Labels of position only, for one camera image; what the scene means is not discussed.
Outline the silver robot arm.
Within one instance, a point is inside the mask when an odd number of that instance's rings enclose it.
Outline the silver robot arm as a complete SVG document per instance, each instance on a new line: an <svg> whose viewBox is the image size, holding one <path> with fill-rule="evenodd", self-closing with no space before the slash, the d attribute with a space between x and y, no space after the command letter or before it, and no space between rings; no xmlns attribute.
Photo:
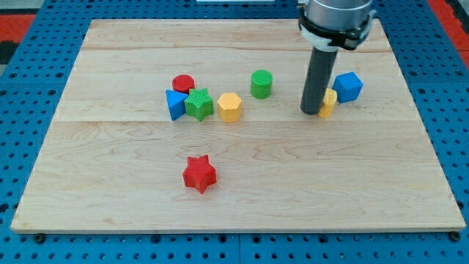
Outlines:
<svg viewBox="0 0 469 264"><path fill-rule="evenodd" d="M372 0L308 0L300 9L300 33L314 48L355 50L369 36Z"/></svg>

